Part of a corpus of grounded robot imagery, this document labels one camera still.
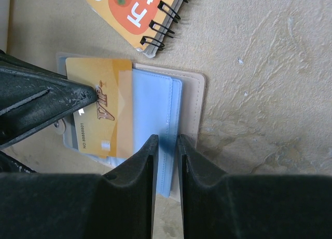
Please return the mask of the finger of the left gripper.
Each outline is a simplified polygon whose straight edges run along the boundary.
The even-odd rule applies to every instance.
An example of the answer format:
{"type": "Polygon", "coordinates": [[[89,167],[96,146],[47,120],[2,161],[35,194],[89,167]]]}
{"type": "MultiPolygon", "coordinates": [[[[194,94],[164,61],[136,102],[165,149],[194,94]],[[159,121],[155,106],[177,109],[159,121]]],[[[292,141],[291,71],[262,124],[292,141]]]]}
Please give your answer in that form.
{"type": "Polygon", "coordinates": [[[1,149],[97,101],[93,87],[1,52],[1,149]]]}

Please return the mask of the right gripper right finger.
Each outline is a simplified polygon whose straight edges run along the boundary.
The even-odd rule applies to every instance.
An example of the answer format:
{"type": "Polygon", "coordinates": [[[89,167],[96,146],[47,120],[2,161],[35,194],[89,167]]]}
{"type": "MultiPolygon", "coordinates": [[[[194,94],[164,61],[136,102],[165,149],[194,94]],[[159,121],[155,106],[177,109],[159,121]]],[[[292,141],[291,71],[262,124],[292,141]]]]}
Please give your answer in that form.
{"type": "Polygon", "coordinates": [[[229,174],[177,138],[185,238],[331,238],[331,177],[229,174]]]}

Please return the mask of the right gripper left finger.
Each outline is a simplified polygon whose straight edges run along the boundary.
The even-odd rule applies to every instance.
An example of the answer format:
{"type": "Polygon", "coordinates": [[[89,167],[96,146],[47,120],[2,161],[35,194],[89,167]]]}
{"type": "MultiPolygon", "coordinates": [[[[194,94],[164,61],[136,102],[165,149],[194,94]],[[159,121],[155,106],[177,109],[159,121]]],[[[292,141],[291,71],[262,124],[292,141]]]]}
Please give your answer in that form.
{"type": "Polygon", "coordinates": [[[151,238],[159,138],[110,172],[41,174],[1,154],[1,238],[151,238]]]}

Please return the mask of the white oblong plastic tray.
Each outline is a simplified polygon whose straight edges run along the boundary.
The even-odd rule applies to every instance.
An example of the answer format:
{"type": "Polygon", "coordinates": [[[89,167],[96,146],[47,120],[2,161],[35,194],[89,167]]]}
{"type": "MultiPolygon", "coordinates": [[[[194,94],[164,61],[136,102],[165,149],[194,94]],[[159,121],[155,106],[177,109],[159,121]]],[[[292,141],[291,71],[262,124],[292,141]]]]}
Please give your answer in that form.
{"type": "Polygon", "coordinates": [[[0,0],[0,45],[4,52],[7,50],[9,14],[10,0],[0,0]]]}

